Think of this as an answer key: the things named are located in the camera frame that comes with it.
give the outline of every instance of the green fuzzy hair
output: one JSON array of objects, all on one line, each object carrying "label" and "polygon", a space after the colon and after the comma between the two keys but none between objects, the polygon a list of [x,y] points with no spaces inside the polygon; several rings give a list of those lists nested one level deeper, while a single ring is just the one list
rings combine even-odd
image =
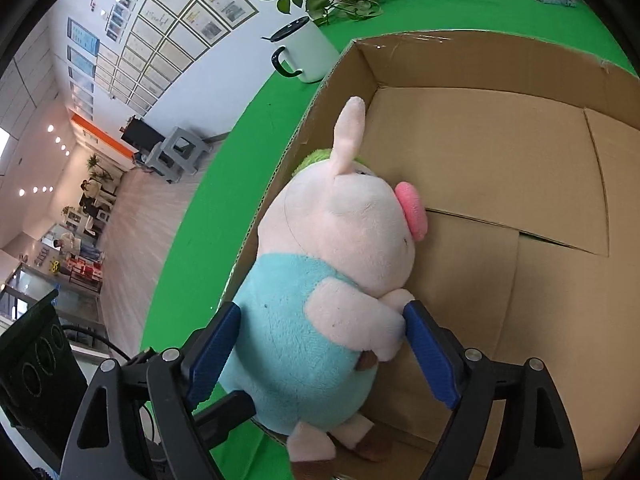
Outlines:
[{"label": "green fuzzy hair", "polygon": [[[300,165],[296,168],[296,171],[294,171],[293,175],[291,176],[292,177],[296,176],[298,173],[300,173],[300,171],[304,170],[305,168],[308,168],[309,166],[311,166],[312,164],[315,164],[316,162],[321,162],[322,160],[328,160],[330,156],[331,156],[331,148],[325,148],[323,150],[315,150],[314,152],[312,152],[311,154],[305,157],[305,160],[303,160],[300,163]],[[357,156],[355,160],[356,162],[362,164],[363,166],[366,166],[366,164],[361,160],[359,156]]]}]

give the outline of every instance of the mug handle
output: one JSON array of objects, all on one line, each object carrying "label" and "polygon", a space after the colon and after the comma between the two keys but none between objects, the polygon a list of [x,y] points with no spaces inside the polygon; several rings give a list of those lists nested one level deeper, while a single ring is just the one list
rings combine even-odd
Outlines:
[{"label": "mug handle", "polygon": [[278,71],[278,73],[280,75],[283,75],[284,77],[297,77],[300,74],[302,74],[302,70],[296,70],[295,72],[289,72],[286,68],[284,68],[282,66],[282,63],[280,63],[280,54],[282,54],[286,49],[287,49],[286,46],[279,47],[273,53],[273,56],[271,56],[271,63],[273,64],[273,67]]}]

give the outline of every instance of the pink snout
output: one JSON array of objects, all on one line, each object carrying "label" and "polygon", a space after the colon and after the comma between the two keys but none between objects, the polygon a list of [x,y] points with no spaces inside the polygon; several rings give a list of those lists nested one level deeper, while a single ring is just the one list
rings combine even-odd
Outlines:
[{"label": "pink snout", "polygon": [[420,201],[418,190],[408,182],[401,182],[395,189],[396,198],[402,207],[409,231],[416,242],[427,234],[427,213]]}]

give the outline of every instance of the brown hoof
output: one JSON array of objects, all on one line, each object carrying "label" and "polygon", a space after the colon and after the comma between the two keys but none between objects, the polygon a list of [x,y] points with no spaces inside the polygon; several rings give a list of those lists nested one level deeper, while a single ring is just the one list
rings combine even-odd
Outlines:
[{"label": "brown hoof", "polygon": [[391,457],[392,445],[391,439],[378,426],[374,426],[359,441],[353,452],[370,462],[384,462]]},{"label": "brown hoof", "polygon": [[360,358],[356,363],[356,371],[363,372],[364,370],[371,370],[377,364],[378,356],[375,355],[371,350],[367,350],[360,354]]},{"label": "brown hoof", "polygon": [[333,480],[335,460],[290,462],[295,480]]}]

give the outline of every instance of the orange beam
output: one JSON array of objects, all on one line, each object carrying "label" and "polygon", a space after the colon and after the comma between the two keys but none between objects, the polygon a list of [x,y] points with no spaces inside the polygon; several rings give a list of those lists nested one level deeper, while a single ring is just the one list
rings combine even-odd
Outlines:
[{"label": "orange beam", "polygon": [[87,130],[89,133],[94,134],[96,137],[98,137],[98,139],[100,139],[102,142],[107,143],[108,145],[110,145],[114,150],[116,150],[117,152],[123,154],[124,156],[126,156],[127,158],[131,158],[133,156],[133,152],[127,148],[126,146],[123,146],[120,142],[118,142],[116,139],[114,139],[113,137],[107,135],[104,131],[102,131],[100,128],[97,128],[96,126],[94,126],[92,123],[90,123],[89,121],[87,121],[84,117],[78,115],[78,114],[73,114],[73,116],[71,117],[71,121],[76,123],[78,126],[80,126],[81,128],[84,128],[85,130]]}]

